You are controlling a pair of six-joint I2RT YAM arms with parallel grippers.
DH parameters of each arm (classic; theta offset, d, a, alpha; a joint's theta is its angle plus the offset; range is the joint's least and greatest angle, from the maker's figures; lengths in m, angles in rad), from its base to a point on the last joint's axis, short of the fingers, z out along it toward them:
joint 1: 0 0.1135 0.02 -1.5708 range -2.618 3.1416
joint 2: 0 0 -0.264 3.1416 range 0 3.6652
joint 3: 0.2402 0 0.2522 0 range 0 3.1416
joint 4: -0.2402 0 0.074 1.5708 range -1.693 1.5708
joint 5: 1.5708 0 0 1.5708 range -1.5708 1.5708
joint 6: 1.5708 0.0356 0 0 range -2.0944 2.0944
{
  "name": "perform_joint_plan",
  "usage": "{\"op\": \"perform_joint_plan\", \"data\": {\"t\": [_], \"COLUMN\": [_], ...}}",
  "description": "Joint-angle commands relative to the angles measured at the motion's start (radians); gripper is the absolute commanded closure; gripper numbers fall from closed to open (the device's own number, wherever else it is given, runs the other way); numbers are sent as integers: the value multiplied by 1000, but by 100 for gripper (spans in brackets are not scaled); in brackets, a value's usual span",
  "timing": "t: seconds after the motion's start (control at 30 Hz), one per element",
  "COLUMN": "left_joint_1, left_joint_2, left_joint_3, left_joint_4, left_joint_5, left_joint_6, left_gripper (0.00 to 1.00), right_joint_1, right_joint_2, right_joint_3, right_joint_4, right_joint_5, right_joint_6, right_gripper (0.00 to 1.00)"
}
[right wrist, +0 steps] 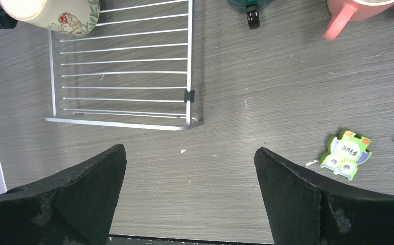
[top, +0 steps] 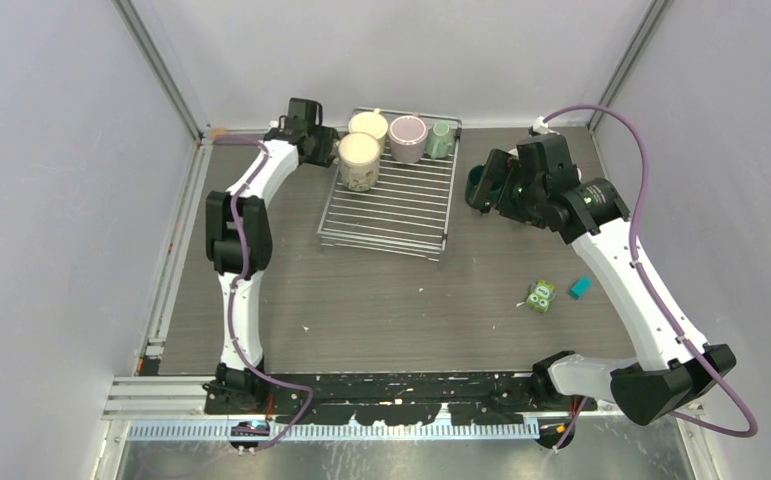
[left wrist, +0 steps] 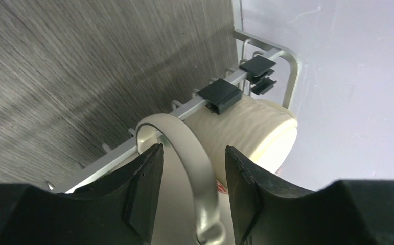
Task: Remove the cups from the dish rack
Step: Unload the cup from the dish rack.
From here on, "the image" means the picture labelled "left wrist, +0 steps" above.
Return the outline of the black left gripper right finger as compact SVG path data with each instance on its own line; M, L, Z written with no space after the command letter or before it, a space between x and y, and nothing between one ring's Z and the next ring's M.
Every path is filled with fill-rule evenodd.
M394 244L394 180L338 180L311 191L225 149L236 244Z

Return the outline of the cream mug front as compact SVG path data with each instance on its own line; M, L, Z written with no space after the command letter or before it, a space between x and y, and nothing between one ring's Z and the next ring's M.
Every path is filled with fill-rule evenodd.
M228 196L219 193L209 157L194 132L170 114L142 119L137 152L163 146L153 244L234 244Z

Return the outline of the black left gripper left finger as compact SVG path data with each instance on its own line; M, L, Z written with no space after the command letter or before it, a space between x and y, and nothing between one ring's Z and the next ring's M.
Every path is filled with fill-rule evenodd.
M163 147L73 193L0 184L0 244L150 244Z

